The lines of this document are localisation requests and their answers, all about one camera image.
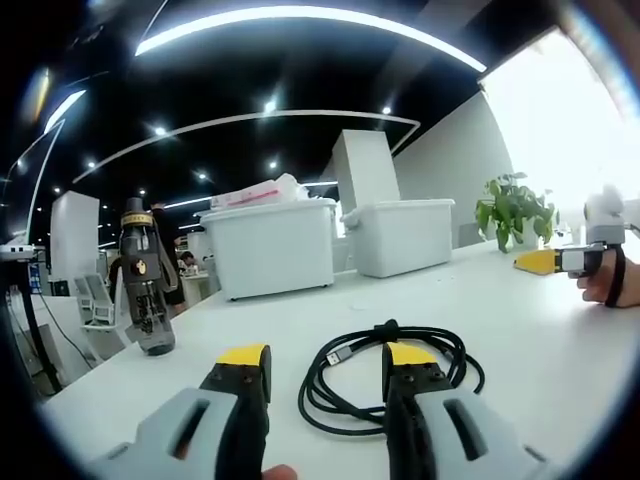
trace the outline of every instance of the ceiling light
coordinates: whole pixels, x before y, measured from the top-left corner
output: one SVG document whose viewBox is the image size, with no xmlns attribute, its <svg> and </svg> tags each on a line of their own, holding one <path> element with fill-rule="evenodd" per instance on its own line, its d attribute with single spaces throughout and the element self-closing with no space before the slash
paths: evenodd
<svg viewBox="0 0 640 480">
<path fill-rule="evenodd" d="M 393 22 L 385 18 L 376 17 L 366 13 L 353 12 L 350 10 L 341 10 L 338 8 L 325 8 L 313 6 L 275 6 L 275 7 L 257 7 L 247 8 L 244 10 L 235 10 L 231 12 L 219 13 L 208 17 L 200 18 L 189 23 L 178 25 L 177 27 L 165 30 L 151 38 L 140 43 L 136 50 L 136 56 L 141 55 L 149 50 L 159 47 L 165 43 L 175 40 L 191 33 L 199 32 L 209 28 L 219 27 L 230 23 L 244 22 L 248 20 L 260 20 L 266 18 L 319 18 L 325 20 L 338 20 L 343 22 L 357 23 L 367 25 L 389 32 L 397 33 L 408 38 L 412 38 L 418 42 L 427 44 L 433 48 L 457 58 L 461 62 L 466 63 L 479 72 L 484 72 L 487 67 L 478 62 L 475 58 L 467 55 L 461 50 L 449 45 L 442 40 L 433 37 L 427 33 L 408 27 L 401 23 Z"/>
<path fill-rule="evenodd" d="M 270 100 L 264 104 L 264 113 L 271 113 L 276 111 L 276 101 Z"/>
<path fill-rule="evenodd" d="M 169 205 L 165 205 L 164 209 L 168 210 L 170 208 L 181 207 L 183 205 L 190 205 L 192 203 L 205 202 L 205 201 L 211 200 L 212 198 L 213 198 L 212 196 L 208 196 L 208 197 L 202 197 L 202 198 L 195 198 L 193 200 L 186 200 L 184 202 L 172 203 Z"/>
<path fill-rule="evenodd" d="M 309 182 L 309 183 L 302 183 L 300 186 L 302 187 L 327 187 L 329 185 L 337 185 L 338 182 L 336 180 L 333 180 L 331 182 Z"/>
<path fill-rule="evenodd" d="M 49 120 L 47 121 L 47 125 L 44 127 L 44 133 L 49 132 L 49 130 L 51 130 L 53 128 L 53 126 L 58 122 L 58 120 L 60 120 L 62 115 L 64 115 L 65 112 L 67 110 L 69 110 L 69 108 L 71 108 L 71 105 L 76 103 L 78 101 L 78 99 L 82 95 L 84 95 L 85 92 L 86 92 L 86 90 L 80 90 L 79 92 L 72 93 L 71 95 L 69 95 L 65 99 L 65 101 L 62 102 L 60 104 L 60 106 L 58 108 L 56 108 L 56 110 L 49 117 Z"/>
</svg>

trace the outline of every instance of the human hand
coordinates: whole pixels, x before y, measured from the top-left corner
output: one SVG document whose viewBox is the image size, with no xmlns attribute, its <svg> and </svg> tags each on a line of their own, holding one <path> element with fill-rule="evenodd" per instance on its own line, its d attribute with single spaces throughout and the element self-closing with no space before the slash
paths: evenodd
<svg viewBox="0 0 640 480">
<path fill-rule="evenodd" d="M 298 475 L 290 466 L 278 465 L 264 472 L 262 480 L 298 480 Z"/>
<path fill-rule="evenodd" d="M 640 305 L 640 265 L 636 265 L 628 258 L 626 261 L 626 270 L 624 281 L 622 283 L 622 292 L 616 303 L 617 307 L 633 307 Z M 611 282 L 613 281 L 613 272 L 616 265 L 616 252 L 607 250 L 602 257 L 602 265 L 590 277 L 582 277 L 578 279 L 578 288 L 584 290 L 582 298 L 586 302 L 604 303 L 609 295 Z"/>
</svg>

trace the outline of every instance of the white pillar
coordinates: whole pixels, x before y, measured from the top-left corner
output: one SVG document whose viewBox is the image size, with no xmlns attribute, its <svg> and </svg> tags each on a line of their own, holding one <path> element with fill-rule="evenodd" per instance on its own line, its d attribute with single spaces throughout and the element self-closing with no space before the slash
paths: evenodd
<svg viewBox="0 0 640 480">
<path fill-rule="evenodd" d="M 76 192 L 66 192 L 53 203 L 51 277 L 66 280 L 71 295 L 75 277 L 97 271 L 99 212 L 97 198 Z"/>
<path fill-rule="evenodd" d="M 345 214 L 363 205 L 400 200 L 384 132 L 343 130 L 333 147 L 333 162 Z"/>
</svg>

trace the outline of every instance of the ceiling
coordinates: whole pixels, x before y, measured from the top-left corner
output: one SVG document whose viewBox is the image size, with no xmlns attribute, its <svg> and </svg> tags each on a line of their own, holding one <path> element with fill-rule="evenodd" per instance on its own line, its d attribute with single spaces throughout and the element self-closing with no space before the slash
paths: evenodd
<svg viewBox="0 0 640 480">
<path fill-rule="evenodd" d="M 319 19 L 271 19 L 212 28 L 135 56 L 141 38 L 219 12 L 267 3 L 228 0 L 92 0 L 84 24 L 57 62 L 38 122 L 22 128 L 17 158 L 71 93 L 86 93 L 64 115 L 36 205 L 32 241 L 47 242 L 54 187 L 100 199 L 100 241 L 117 235 L 121 208 L 141 188 L 148 200 L 180 201 L 247 187 L 288 172 L 315 181 L 340 131 L 376 129 L 395 145 L 412 125 L 341 115 L 260 118 L 201 128 L 100 161 L 166 130 L 278 110 L 336 110 L 419 122 L 404 146 L 478 91 L 479 73 L 429 46 L 371 27 Z M 414 26 L 455 45 L 488 68 L 551 24 L 537 2 L 510 0 L 316 0 L 268 5 L 329 6 Z M 275 169 L 269 162 L 277 160 Z M 207 178 L 200 180 L 199 173 Z M 204 205 L 171 210 L 193 223 Z"/>
</svg>

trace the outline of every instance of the wrist strap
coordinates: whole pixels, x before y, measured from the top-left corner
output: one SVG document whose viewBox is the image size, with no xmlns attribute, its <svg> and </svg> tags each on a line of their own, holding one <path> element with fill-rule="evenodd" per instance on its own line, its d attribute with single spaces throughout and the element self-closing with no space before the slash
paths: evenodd
<svg viewBox="0 0 640 480">
<path fill-rule="evenodd" d="M 607 296 L 607 301 L 604 302 L 604 304 L 609 308 L 613 308 L 618 303 L 618 299 L 622 293 L 622 284 L 624 283 L 624 274 L 627 269 L 627 262 L 621 245 L 613 245 L 609 248 L 616 252 L 616 266 L 613 271 L 613 279 L 611 280 L 609 295 Z"/>
</svg>

